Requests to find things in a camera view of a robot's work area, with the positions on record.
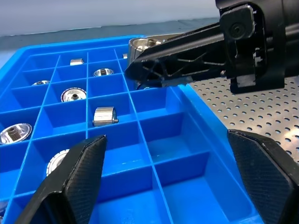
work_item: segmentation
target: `metal socket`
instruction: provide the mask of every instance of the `metal socket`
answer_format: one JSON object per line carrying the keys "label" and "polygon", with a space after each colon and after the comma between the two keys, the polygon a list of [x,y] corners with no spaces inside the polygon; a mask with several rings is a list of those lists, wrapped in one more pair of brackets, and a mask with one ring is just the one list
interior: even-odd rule
{"label": "metal socket", "polygon": [[128,66],[146,49],[161,44],[161,41],[149,38],[133,38],[129,41]]}
{"label": "metal socket", "polygon": [[84,64],[84,60],[82,58],[71,59],[70,65],[79,65],[79,64]]}
{"label": "metal socket", "polygon": [[114,107],[98,107],[93,116],[94,126],[103,126],[118,123]]}

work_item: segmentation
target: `perforated metal plate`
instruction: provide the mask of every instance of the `perforated metal plate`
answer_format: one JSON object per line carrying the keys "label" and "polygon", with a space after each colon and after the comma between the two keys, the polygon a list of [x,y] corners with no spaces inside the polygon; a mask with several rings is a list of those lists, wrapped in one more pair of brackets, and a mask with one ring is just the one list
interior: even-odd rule
{"label": "perforated metal plate", "polygon": [[230,81],[214,78],[192,88],[227,128],[273,138],[299,163],[299,82],[285,79],[285,88],[235,95]]}

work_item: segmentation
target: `shiny metal part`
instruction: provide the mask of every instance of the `shiny metal part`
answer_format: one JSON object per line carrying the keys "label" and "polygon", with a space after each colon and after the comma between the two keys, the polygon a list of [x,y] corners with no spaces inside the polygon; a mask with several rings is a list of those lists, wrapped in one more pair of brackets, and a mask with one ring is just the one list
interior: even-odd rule
{"label": "shiny metal part", "polygon": [[50,83],[50,81],[48,81],[48,80],[42,80],[42,81],[33,83],[32,85],[44,85],[44,84],[49,84],[49,83]]}
{"label": "shiny metal part", "polygon": [[149,38],[133,38],[129,41],[128,66],[147,48],[161,44],[161,41]]}
{"label": "shiny metal part", "polygon": [[0,145],[12,144],[24,141],[32,132],[32,126],[26,123],[19,123],[5,128],[0,133]]}
{"label": "shiny metal part", "polygon": [[112,69],[99,69],[93,73],[93,76],[105,76],[105,75],[112,75],[114,71]]}
{"label": "shiny metal part", "polygon": [[62,160],[64,159],[64,157],[68,152],[69,149],[66,149],[54,155],[54,157],[50,160],[50,162],[47,165],[47,171],[46,171],[47,176],[61,164]]}
{"label": "shiny metal part", "polygon": [[86,99],[86,91],[80,88],[69,88],[61,94],[61,102]]}
{"label": "shiny metal part", "polygon": [[84,64],[84,60],[82,58],[71,59],[70,65],[79,65],[79,64]]}
{"label": "shiny metal part", "polygon": [[93,117],[94,126],[103,126],[118,123],[114,107],[98,107]]}

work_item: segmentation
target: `robotic arm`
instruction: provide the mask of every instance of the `robotic arm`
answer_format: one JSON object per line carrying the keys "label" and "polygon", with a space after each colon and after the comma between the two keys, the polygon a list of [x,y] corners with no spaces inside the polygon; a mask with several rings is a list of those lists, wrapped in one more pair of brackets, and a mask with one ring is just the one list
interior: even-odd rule
{"label": "robotic arm", "polygon": [[226,77],[231,91],[283,88],[299,74],[298,0],[216,0],[218,23],[143,51],[126,69],[147,86]]}

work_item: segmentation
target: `blue plastic tray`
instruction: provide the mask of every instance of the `blue plastic tray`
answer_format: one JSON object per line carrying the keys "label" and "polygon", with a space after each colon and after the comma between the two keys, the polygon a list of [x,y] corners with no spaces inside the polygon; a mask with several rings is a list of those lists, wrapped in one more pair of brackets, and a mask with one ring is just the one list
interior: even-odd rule
{"label": "blue plastic tray", "polygon": [[[133,37],[26,47],[0,70],[0,130],[34,126],[29,140],[0,147],[4,223],[16,220],[56,153],[100,134],[108,146],[91,224],[263,223],[242,185],[226,128],[192,88],[136,91],[124,77],[122,54]],[[69,66],[74,58],[85,64]],[[114,74],[93,77],[100,68]],[[50,84],[31,86],[40,80]],[[61,103],[70,87],[85,89],[87,100]],[[99,106],[114,106],[120,122],[93,127]]]}

